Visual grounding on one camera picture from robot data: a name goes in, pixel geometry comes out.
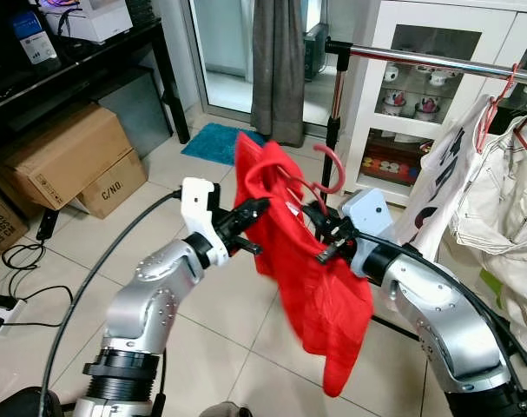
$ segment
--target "blue bath mat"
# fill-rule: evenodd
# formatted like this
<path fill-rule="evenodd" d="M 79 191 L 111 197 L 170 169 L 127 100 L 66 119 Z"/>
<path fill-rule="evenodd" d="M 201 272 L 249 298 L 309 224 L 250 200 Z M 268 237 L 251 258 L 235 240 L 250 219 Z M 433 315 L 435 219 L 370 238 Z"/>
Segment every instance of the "blue bath mat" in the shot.
<path fill-rule="evenodd" d="M 234 165 L 236 138 L 240 132 L 244 132 L 261 146 L 265 144 L 265 139 L 259 133 L 210 123 L 188 142 L 186 148 L 182 150 L 182 154 Z"/>

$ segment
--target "power strip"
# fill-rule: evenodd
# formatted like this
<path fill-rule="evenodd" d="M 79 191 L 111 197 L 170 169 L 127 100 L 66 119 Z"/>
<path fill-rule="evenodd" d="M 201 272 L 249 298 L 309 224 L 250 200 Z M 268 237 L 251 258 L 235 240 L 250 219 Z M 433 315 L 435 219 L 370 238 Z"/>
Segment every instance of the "power strip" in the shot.
<path fill-rule="evenodd" d="M 4 324 L 15 323 L 25 305 L 24 300 L 0 295 L 0 334 L 9 332 L 11 326 L 4 326 Z"/>

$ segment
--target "metal rail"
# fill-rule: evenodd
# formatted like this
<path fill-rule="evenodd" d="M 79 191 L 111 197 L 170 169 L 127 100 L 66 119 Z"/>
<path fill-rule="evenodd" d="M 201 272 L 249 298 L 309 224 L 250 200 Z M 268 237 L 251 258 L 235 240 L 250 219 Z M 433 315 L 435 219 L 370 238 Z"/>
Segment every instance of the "metal rail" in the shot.
<path fill-rule="evenodd" d="M 473 63 L 463 59 L 447 58 L 445 56 L 433 56 L 408 52 L 404 50 L 384 50 L 381 48 L 369 48 L 366 46 L 350 46 L 350 55 L 363 56 L 366 58 L 393 61 L 396 63 L 421 64 L 429 67 L 443 68 L 473 74 L 476 76 L 488 76 L 489 78 L 507 79 L 512 75 L 512 68 L 490 65 L 488 63 Z M 527 83 L 527 71 L 519 69 L 514 75 L 518 83 Z"/>

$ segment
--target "red clothes hanger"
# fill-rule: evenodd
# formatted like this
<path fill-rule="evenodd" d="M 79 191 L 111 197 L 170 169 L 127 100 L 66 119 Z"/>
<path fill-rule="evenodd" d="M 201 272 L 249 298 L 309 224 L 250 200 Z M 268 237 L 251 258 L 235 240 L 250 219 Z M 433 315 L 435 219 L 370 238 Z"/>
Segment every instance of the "red clothes hanger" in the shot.
<path fill-rule="evenodd" d="M 495 118 L 495 115 L 497 114 L 497 106 L 500 103 L 500 101 L 504 98 L 506 91 L 508 91 L 510 87 L 512 86 L 512 84 L 514 83 L 514 75 L 516 75 L 517 70 L 518 70 L 518 65 L 517 63 L 515 63 L 514 65 L 512 65 L 512 74 L 508 77 L 508 81 L 506 82 L 506 86 L 504 86 L 503 92 L 500 93 L 500 96 L 498 96 L 496 99 L 491 98 L 491 105 L 485 111 L 484 119 L 479 124 L 479 134 L 478 134 L 478 142 L 476 144 L 476 150 L 480 154 L 483 152 L 483 147 L 485 146 L 485 142 L 487 141 L 487 134 L 489 133 L 489 127 L 491 126 L 491 123 L 493 119 Z"/>
<path fill-rule="evenodd" d="M 527 123 L 527 118 L 524 119 L 517 128 L 514 128 L 514 135 L 516 135 L 518 141 L 522 143 L 522 145 L 524 146 L 524 149 L 527 151 L 527 142 L 524 140 L 524 137 L 522 136 L 522 128 L 525 126 L 526 123 Z"/>
<path fill-rule="evenodd" d="M 342 186 L 344 185 L 344 182 L 346 181 L 346 170 L 342 166 L 342 162 L 340 161 L 340 158 L 334 153 L 334 151 L 330 148 L 328 148 L 326 145 L 317 144 L 313 145 L 313 150 L 323 152 L 326 156 L 331 158 L 333 160 L 334 165 L 336 165 L 336 168 L 339 172 L 339 179 L 336 182 L 336 184 L 332 187 L 325 187 L 322 184 L 319 184 L 318 182 L 312 182 L 311 184 L 307 182 L 304 178 L 298 177 L 298 176 L 291 176 L 289 175 L 283 168 L 277 167 L 279 169 L 279 172 L 287 179 L 288 182 L 299 182 L 303 186 L 305 186 L 309 191 L 313 194 L 315 197 L 315 200 L 319 203 L 319 207 L 321 208 L 321 211 L 324 215 L 328 215 L 328 210 L 326 209 L 325 202 L 319 195 L 319 191 L 325 193 L 325 194 L 333 194 L 339 191 Z M 303 202 L 298 199 L 296 194 L 292 192 L 290 189 L 290 194 L 292 197 L 296 200 L 296 202 L 302 206 Z"/>

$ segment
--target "red shirt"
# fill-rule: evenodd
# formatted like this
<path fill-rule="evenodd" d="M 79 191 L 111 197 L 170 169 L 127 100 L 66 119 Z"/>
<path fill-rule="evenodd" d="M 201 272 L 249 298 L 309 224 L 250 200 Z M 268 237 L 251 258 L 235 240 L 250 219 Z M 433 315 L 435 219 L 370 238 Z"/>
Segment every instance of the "red shirt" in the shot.
<path fill-rule="evenodd" d="M 277 143 L 261 148 L 240 133 L 235 159 L 235 204 L 249 197 L 268 197 L 271 202 L 269 210 L 247 231 L 249 240 L 263 248 L 255 258 L 257 270 L 278 282 L 282 305 L 304 349 L 326 357 L 325 393 L 340 395 L 371 320 L 369 283 L 355 276 L 339 258 L 326 265 L 315 258 L 326 246 L 305 226 L 299 204 L 290 196 L 276 166 L 292 176 L 303 174 Z M 295 182 L 292 187 L 301 199 L 301 186 Z"/>

